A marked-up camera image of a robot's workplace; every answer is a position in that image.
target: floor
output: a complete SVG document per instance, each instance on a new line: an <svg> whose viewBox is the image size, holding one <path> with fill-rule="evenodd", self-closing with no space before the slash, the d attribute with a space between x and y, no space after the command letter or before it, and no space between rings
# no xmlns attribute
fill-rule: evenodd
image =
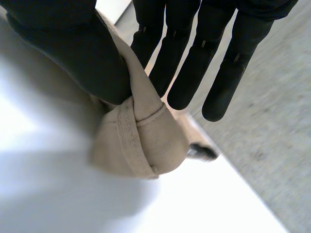
<svg viewBox="0 0 311 233"><path fill-rule="evenodd" d="M311 232L310 11L311 2L300 0L287 18L273 25L257 48L225 117L211 123L203 119L201 106L230 41L231 21L188 108L293 233ZM121 36L131 43L138 28L132 5L116 25ZM153 66L158 50L147 69Z"/></svg>

